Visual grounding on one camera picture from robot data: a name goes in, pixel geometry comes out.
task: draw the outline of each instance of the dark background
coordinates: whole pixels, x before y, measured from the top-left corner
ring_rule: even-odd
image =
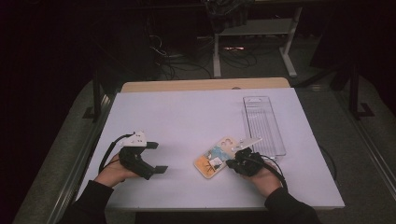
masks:
[[[141,20],[145,15],[114,16],[114,12],[81,11],[83,4],[79,1],[7,0],[0,4],[3,105],[0,209],[1,222],[9,223],[18,212],[69,108],[92,74],[98,72],[105,91],[111,93],[127,80],[155,80],[158,68],[153,65],[152,52],[139,48],[149,45],[145,38],[145,20]],[[394,8],[388,2],[306,7],[299,32],[320,35],[326,27],[312,65],[327,68],[345,57],[352,58],[361,75],[375,84],[384,102],[396,114]],[[177,16],[168,17],[169,12],[159,12],[155,14],[158,18],[169,20],[151,28],[156,34],[164,35],[165,44],[193,56],[194,36],[208,32],[208,21],[202,10],[179,12],[186,18],[185,23],[177,23]],[[327,24],[329,15],[332,19]],[[190,27],[190,31],[179,32],[183,27]],[[92,42],[92,30],[96,40],[110,50],[111,55],[131,62],[131,67],[109,59],[108,54]],[[124,48],[122,41],[128,41],[136,33],[140,36],[132,37],[135,42]],[[125,56],[125,50],[130,49],[138,51],[138,57]],[[148,72],[142,75],[139,71]]]

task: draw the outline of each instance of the white table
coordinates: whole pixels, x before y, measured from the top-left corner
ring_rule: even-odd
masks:
[[[116,96],[78,196],[97,176],[109,144],[143,130],[155,150],[142,153],[150,165],[168,165],[163,175],[128,179],[116,186],[109,208],[135,211],[258,210],[264,199],[254,187],[225,168],[205,179],[193,161],[221,137],[245,137],[242,97],[269,96],[287,155],[279,165],[290,194],[317,209],[344,207],[320,154],[304,111],[291,88],[211,91],[125,92]],[[114,148],[112,155],[119,152]]]

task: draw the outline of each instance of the table leg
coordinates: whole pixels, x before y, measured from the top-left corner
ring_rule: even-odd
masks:
[[[286,69],[288,69],[290,77],[297,77],[297,73],[296,73],[294,66],[293,66],[293,64],[290,60],[290,57],[289,57],[289,50],[290,50],[291,42],[294,38],[294,34],[296,32],[296,28],[297,28],[298,21],[300,19],[302,10],[303,10],[302,7],[296,8],[296,11],[294,12],[293,20],[290,23],[288,40],[286,41],[286,43],[283,47],[279,48],[280,54],[282,55],[282,58],[283,58],[283,62],[286,65]]]

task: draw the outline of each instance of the person's right hand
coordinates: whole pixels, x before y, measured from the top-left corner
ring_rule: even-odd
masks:
[[[260,169],[260,171],[253,176],[242,175],[242,177],[251,181],[259,190],[260,194],[265,198],[267,198],[276,189],[282,187],[279,179],[271,173],[271,171],[265,168]]]

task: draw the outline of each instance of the person's left hand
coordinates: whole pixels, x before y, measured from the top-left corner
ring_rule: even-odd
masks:
[[[138,176],[139,175],[126,169],[120,164],[119,154],[117,154],[111,159],[105,169],[93,181],[113,188],[126,178]]]

